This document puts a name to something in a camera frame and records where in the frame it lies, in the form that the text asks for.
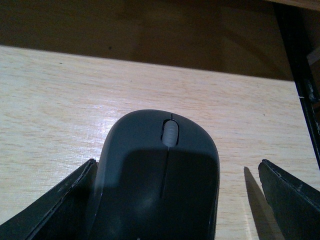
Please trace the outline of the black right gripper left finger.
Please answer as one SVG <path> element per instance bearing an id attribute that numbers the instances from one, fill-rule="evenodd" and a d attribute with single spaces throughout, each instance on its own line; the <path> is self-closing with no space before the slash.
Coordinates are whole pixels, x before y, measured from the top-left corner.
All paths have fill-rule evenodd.
<path id="1" fill-rule="evenodd" d="M 97 173 L 89 159 L 27 208 L 1 224 L 2 240 L 85 240 L 85 211 Z"/>

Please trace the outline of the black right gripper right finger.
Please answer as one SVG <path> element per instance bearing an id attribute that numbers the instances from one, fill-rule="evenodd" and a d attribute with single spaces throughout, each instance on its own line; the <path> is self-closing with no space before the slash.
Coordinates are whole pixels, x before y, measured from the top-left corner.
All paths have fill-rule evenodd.
<path id="1" fill-rule="evenodd" d="M 267 159 L 258 166 L 268 205 L 286 240 L 320 238 L 320 191 Z"/>

